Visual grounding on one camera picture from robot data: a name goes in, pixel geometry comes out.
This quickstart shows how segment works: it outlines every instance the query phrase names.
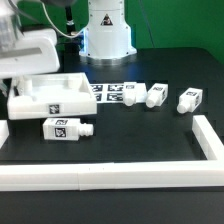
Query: white frame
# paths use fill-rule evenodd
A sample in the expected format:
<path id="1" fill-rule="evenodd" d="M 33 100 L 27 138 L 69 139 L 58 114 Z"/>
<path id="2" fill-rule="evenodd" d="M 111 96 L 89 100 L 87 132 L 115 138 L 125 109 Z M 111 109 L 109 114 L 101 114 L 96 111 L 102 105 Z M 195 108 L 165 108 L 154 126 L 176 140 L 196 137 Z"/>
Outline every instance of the white frame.
<path id="1" fill-rule="evenodd" d="M 192 125 L 207 161 L 0 166 L 0 191 L 224 186 L 224 146 L 203 115 Z"/>

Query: label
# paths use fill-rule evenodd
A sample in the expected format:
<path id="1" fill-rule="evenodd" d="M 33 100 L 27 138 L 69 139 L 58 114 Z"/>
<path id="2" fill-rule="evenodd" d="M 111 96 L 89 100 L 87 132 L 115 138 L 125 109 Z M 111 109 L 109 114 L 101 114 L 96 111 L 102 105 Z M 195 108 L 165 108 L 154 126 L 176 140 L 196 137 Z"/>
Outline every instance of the label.
<path id="1" fill-rule="evenodd" d="M 165 99 L 165 96 L 166 96 L 166 94 L 165 94 L 165 90 L 163 90 L 162 100 L 164 100 L 164 99 Z"/>
<path id="2" fill-rule="evenodd" d="M 123 101 L 122 93 L 108 93 L 107 101 Z"/>
<path id="3" fill-rule="evenodd" d="M 68 122 L 68 120 L 57 120 L 55 124 L 56 125 L 66 125 L 67 122 Z"/>
<path id="4" fill-rule="evenodd" d="M 108 92 L 118 92 L 118 91 L 123 91 L 124 85 L 116 85 L 116 84 L 111 84 L 108 85 Z"/>
<path id="5" fill-rule="evenodd" d="M 108 14 L 105 15 L 103 21 L 101 22 L 101 26 L 113 26 L 111 19 Z"/>
<path id="6" fill-rule="evenodd" d="M 100 102 L 102 100 L 102 93 L 95 93 L 96 101 Z"/>
<path id="7" fill-rule="evenodd" d="M 54 129 L 56 138 L 66 138 L 66 129 L 65 128 L 55 128 Z"/>
<path id="8" fill-rule="evenodd" d="M 199 96 L 196 97 L 196 100 L 195 100 L 195 106 L 197 106 L 199 103 Z"/>
<path id="9" fill-rule="evenodd" d="M 60 105 L 49 105 L 49 114 L 60 114 Z"/>
<path id="10" fill-rule="evenodd" d="M 186 95 L 188 95 L 188 96 L 196 96 L 197 93 L 195 93 L 195 92 L 187 92 Z"/>
<path id="11" fill-rule="evenodd" d="M 135 85 L 126 85 L 126 89 L 134 89 Z"/>
<path id="12" fill-rule="evenodd" d="M 93 92 L 102 92 L 103 91 L 103 85 L 92 85 Z"/>
<path id="13" fill-rule="evenodd" d="M 162 91 L 163 88 L 162 88 L 162 87 L 154 87 L 153 90 L 156 90 L 156 91 Z"/>

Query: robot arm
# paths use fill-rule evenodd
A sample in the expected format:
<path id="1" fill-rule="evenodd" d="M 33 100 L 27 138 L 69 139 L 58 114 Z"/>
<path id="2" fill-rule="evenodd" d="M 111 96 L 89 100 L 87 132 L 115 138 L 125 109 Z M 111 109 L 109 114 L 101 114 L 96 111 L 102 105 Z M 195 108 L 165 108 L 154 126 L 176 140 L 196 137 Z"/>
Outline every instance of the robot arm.
<path id="1" fill-rule="evenodd" d="M 16 4 L 20 0 L 0 1 L 0 90 L 6 95 L 1 81 L 14 76 L 55 72 L 59 61 L 53 29 L 21 33 Z M 66 7 L 76 0 L 29 0 Z"/>

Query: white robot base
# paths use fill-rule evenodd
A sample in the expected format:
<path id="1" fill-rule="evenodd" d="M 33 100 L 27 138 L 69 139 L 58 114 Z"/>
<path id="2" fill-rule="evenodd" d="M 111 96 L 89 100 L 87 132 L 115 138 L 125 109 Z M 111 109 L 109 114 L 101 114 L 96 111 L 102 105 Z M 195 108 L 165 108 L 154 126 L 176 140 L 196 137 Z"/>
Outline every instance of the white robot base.
<path id="1" fill-rule="evenodd" d="M 136 57 L 131 28 L 125 22 L 124 1 L 89 1 L 89 23 L 84 28 L 82 62 L 118 65 Z"/>

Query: white cylinder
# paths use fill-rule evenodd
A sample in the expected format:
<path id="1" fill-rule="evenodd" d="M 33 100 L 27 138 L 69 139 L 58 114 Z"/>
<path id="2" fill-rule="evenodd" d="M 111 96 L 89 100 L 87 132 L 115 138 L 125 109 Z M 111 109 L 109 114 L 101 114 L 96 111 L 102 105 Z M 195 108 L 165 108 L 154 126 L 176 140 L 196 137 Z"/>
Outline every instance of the white cylinder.
<path id="1" fill-rule="evenodd" d="M 149 97 L 146 99 L 147 107 L 153 108 L 158 102 L 158 100 L 159 100 L 158 94 L 153 94 L 153 93 L 150 94 Z"/>
<path id="2" fill-rule="evenodd" d="M 188 112 L 188 110 L 190 109 L 190 103 L 187 101 L 181 101 L 180 104 L 177 106 L 177 111 L 180 114 L 184 114 L 186 112 Z"/>
<path id="3" fill-rule="evenodd" d="M 131 91 L 123 93 L 123 102 L 126 106 L 132 106 L 136 102 L 136 93 Z"/>
<path id="4" fill-rule="evenodd" d="M 91 136 L 93 135 L 93 125 L 92 124 L 80 124 L 79 125 L 79 135 L 80 136 Z"/>

